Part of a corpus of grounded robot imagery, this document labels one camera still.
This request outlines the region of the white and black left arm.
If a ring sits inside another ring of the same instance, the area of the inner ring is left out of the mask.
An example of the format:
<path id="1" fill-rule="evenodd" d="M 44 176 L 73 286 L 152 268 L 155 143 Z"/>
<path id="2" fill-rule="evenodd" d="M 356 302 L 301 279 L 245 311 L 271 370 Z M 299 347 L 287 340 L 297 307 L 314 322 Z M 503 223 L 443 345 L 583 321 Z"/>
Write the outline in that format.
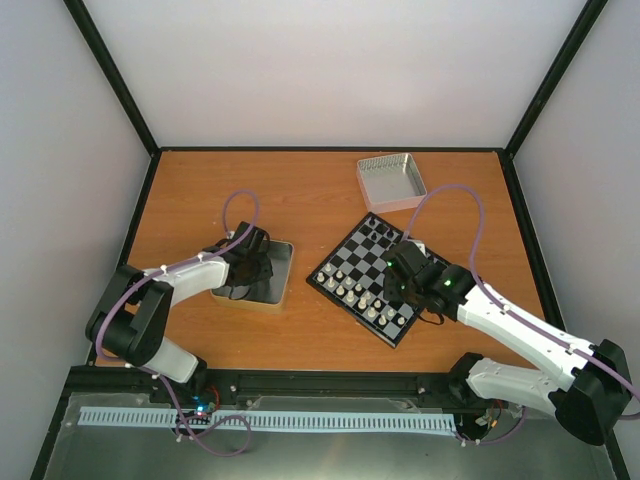
<path id="1" fill-rule="evenodd" d="M 273 275 L 269 234 L 247 222 L 233 235 L 197 255 L 169 266 L 139 270 L 122 265 L 114 272 L 85 328 L 100 354 L 173 380 L 186 402 L 201 400 L 208 378 L 206 362 L 165 336 L 170 310 L 207 290 L 252 287 Z"/>

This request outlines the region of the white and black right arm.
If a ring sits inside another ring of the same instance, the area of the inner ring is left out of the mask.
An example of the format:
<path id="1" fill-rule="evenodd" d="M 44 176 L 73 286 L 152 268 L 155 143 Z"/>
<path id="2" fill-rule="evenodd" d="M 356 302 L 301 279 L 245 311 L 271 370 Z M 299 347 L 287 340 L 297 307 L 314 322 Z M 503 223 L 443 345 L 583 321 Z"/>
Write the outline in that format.
<path id="1" fill-rule="evenodd" d="M 466 356 L 456 387 L 554 417 L 575 438 L 602 446 L 634 395 L 624 350 L 559 330 L 500 295 L 468 269 L 446 265 L 424 246 L 404 240 L 382 256 L 384 293 L 476 329 L 531 363 L 521 368 Z"/>

